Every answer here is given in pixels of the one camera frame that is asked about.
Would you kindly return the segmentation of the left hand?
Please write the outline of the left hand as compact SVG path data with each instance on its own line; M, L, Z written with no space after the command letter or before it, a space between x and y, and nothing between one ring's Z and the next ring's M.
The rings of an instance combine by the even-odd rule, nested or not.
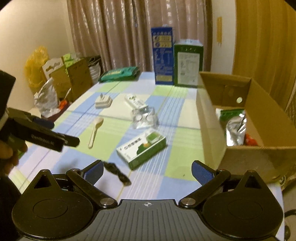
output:
M1 176L8 175L19 164L19 153L1 141Z

